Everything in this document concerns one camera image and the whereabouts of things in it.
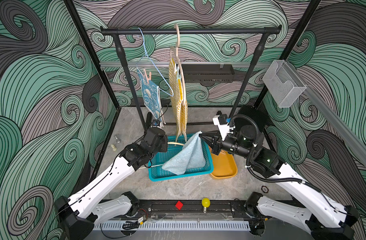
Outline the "yellow striped towel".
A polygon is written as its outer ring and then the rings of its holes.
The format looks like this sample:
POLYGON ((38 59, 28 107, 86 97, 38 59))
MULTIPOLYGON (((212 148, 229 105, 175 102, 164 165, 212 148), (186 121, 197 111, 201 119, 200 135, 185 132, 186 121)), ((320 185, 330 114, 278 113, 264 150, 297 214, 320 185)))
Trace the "yellow striped towel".
POLYGON ((184 100, 184 88, 179 74, 179 67, 173 58, 170 58, 168 70, 168 83, 173 91, 173 96, 170 97, 170 100, 176 122, 175 140, 177 141, 178 137, 184 136, 185 141, 187 141, 188 104, 184 100))

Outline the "light blue terry towel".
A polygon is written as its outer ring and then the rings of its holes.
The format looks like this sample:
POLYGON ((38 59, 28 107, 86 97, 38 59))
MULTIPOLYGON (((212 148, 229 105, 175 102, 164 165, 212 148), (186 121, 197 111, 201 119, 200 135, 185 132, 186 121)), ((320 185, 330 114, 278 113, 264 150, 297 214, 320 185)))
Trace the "light blue terry towel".
POLYGON ((202 140, 199 137, 202 133, 198 131, 190 137, 182 150, 161 168, 175 175, 183 175, 187 170, 203 168, 206 165, 206 159, 203 154, 202 140))

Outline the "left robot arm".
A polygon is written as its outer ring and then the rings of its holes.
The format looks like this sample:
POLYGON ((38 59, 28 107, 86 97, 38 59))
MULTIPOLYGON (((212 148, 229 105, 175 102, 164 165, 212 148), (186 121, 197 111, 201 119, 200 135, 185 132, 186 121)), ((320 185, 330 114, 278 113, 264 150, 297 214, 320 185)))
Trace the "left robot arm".
POLYGON ((91 183, 68 198, 58 198, 54 203, 56 219, 67 239, 83 240, 95 226, 116 216, 135 216, 139 199, 132 192, 125 192, 107 202, 102 199, 125 178, 147 165, 157 153, 165 153, 167 147, 165 131, 151 127, 142 139, 127 145, 91 183))

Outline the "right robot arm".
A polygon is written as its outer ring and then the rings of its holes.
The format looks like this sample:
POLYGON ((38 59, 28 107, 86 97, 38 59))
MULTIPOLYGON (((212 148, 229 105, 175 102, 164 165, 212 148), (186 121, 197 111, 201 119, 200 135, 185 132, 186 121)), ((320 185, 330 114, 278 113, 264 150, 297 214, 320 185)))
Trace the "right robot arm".
POLYGON ((199 135, 219 155, 228 152, 246 159, 245 167, 256 179, 279 185, 297 203, 275 201, 262 194, 252 194, 246 202, 251 215, 272 217, 296 226, 315 240, 352 240, 358 211, 343 206, 300 177, 275 152, 263 147, 263 134, 258 127, 246 125, 235 131, 221 125, 218 131, 199 135))

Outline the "cream plastic hanger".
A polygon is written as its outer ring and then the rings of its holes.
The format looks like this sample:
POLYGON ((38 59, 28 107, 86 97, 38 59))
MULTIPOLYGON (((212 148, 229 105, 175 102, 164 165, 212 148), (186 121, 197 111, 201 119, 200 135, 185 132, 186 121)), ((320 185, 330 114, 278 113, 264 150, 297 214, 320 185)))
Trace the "cream plastic hanger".
MULTIPOLYGON (((182 143, 177 143, 177 142, 168 142, 167 143, 168 145, 178 145, 178 146, 184 146, 184 144, 182 143)), ((155 168, 155 167, 159 167, 159 166, 163 166, 163 164, 159 164, 159 165, 153 165, 152 164, 152 160, 149 161, 149 163, 147 165, 144 165, 143 168, 146 168, 146 169, 151 169, 151 168, 155 168)))

